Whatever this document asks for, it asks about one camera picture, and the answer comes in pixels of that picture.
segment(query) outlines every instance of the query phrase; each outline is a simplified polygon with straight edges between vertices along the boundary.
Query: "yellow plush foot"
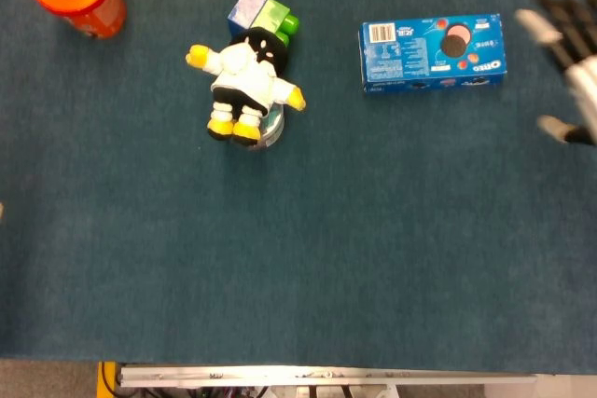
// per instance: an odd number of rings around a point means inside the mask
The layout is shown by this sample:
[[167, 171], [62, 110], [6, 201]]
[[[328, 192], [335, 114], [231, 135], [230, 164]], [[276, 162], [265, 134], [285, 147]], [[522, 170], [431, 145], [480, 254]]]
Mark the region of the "yellow plush foot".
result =
[[261, 138], [259, 127], [245, 125], [240, 121], [236, 122], [232, 133], [234, 134], [234, 140], [236, 140], [239, 144], [244, 144], [246, 146], [257, 144]]
[[216, 140], [226, 140], [232, 135], [234, 125], [231, 121], [220, 121], [212, 118], [207, 123], [207, 132]]

